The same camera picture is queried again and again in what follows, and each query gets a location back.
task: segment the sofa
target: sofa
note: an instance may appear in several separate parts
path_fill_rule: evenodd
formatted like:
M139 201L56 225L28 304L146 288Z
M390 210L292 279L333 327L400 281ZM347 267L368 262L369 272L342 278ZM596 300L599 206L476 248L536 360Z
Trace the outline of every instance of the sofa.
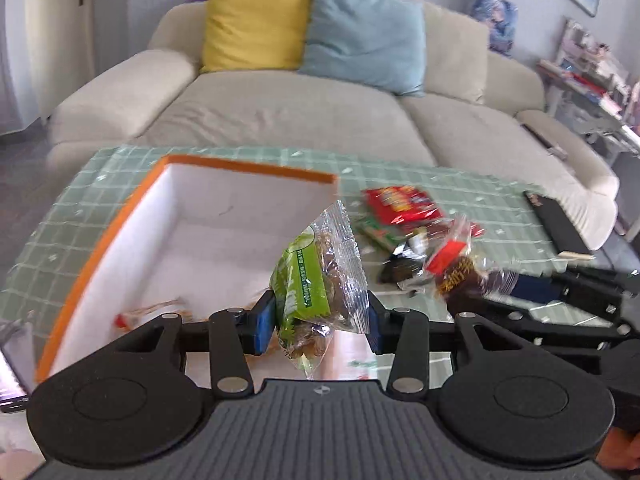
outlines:
M586 143L545 114L529 68L490 52L488 29L424 3L422 97L288 71L200 74L206 4L159 23L148 50L65 100L49 122L47 164L68 181L100 148L276 146L447 166L542 186L596 250L616 220L619 181ZM522 124L567 154L550 154Z

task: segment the white door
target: white door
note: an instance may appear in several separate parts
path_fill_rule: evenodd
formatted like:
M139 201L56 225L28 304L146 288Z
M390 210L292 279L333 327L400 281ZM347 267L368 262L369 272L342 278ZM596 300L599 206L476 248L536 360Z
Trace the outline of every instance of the white door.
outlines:
M26 0L27 41L40 117L95 76L92 0Z

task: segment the green checkered tablecloth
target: green checkered tablecloth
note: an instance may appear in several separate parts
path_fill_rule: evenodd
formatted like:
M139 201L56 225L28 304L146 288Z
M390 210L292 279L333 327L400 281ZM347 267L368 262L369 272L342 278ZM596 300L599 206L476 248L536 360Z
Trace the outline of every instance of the green checkered tablecloth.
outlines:
M31 235L0 293L0 317L14 320L30 311L35 318L36 352L40 355L66 295L98 239L124 201L156 161L168 153L219 156L281 166L326 171L340 176L340 195L352 219L365 213L361 190L394 184L426 189L452 216L466 213L486 233L477 243L503 267L542 273L563 270L566 262L554 248L522 197L519 182L477 176L449 168L370 162L357 156L279 148L146 148L121 146L100 150ZM440 300L418 294L409 298L391 286L376 284L385 255L358 238L369 287L387 308L407 306L433 320L450 319ZM536 314L549 322L591 322L583 312L564 304L537 306ZM380 369L390 368L381 358ZM450 374L447 355L432 354L432 386Z

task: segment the yellow pillow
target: yellow pillow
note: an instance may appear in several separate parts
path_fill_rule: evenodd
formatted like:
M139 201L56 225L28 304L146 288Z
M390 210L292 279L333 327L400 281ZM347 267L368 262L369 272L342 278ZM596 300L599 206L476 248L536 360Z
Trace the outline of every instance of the yellow pillow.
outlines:
M311 0L209 0L202 72L302 64Z

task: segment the gray floor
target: gray floor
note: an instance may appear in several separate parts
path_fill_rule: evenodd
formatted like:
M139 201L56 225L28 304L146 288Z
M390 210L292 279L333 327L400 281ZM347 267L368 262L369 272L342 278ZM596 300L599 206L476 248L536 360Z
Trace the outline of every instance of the gray floor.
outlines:
M49 145L41 124L0 136L0 290L23 245L61 189L51 189L44 160ZM640 270L638 256L613 233L596 254L599 266Z

